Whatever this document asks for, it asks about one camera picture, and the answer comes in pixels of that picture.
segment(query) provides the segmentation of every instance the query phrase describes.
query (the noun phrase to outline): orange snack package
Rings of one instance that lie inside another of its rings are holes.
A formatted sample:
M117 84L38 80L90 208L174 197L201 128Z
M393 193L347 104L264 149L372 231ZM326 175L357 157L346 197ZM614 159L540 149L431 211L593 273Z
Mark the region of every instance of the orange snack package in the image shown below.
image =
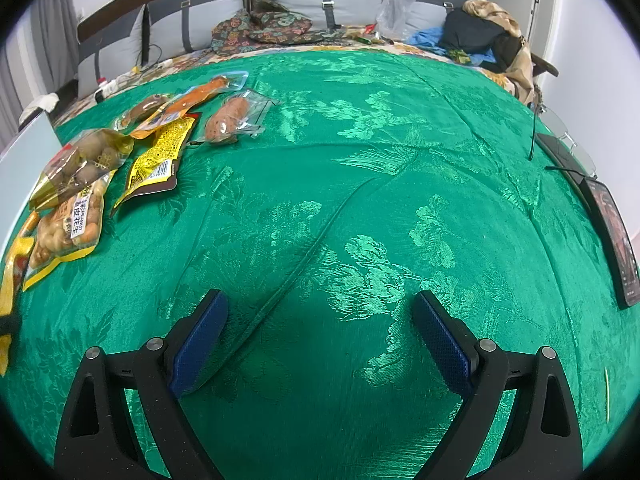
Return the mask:
M251 88L247 88L229 96L214 113L204 128L204 137L190 144L231 144L238 140L238 134L257 137L264 131L262 122L267 111L279 101L264 96Z
M241 90L248 77L248 72L225 72L204 85L193 86L159 107L129 135L134 139L145 139L158 128L183 117L190 108L223 92Z

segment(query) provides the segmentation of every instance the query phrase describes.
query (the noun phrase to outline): black bag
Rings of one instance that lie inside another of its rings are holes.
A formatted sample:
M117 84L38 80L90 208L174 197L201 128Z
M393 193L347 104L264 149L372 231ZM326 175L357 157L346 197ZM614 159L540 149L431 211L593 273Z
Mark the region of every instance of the black bag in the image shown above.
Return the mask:
M454 9L444 22L444 33L438 46L446 50L460 49L467 54L486 52L495 38L504 33L497 23Z
M505 72L522 48L520 38L516 38L507 31L495 38L491 45L495 63L483 61L480 66L497 74Z

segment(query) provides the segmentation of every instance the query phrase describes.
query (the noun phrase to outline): clothing pile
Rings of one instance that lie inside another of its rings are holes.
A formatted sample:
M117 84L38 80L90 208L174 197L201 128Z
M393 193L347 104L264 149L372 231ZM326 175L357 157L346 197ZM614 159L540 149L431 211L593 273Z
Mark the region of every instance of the clothing pile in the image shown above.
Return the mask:
M493 2L467 0L447 15L444 27L420 30L407 43L507 78L523 104L534 99L529 44L518 22Z
M216 25L211 35L211 47L219 56L231 56L277 44L342 44L343 30L309 31L311 26L312 20L273 0L257 0L255 10L242 9L231 19Z

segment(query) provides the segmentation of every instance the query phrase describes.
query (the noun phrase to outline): green floral patterned fabric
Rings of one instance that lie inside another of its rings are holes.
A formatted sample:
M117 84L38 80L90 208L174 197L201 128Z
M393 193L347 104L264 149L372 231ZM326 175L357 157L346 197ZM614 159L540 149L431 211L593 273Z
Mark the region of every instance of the green floral patterned fabric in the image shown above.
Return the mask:
M248 70L249 87L283 101L265 132L187 150L177 189L105 216L94 253L21 295L0 392L37 449L52 459L87 347L138 348L220 288L228 324L181 404L228 480L412 478L460 402L412 327L408 302L430 288L504 349L558 351L591 461L640 389L640 310L616 306L601 243L562 175L544 171L542 152L527 160L530 111L459 66L297 52L168 76L58 133L108 126L149 94L227 70ZM219 106L197 110L205 119ZM127 400L163 471L137 396ZM512 400L474 471L490 463Z

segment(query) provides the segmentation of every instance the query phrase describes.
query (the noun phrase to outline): barcode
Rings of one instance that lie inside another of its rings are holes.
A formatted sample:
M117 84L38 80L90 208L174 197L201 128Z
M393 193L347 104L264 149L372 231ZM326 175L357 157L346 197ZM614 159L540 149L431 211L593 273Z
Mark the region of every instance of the barcode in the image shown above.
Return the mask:
M172 163L172 160L170 158L162 161L160 164L156 166L156 168L151 172L151 174L146 178L146 180L150 178L158 178L160 176L161 177L171 176L171 163Z

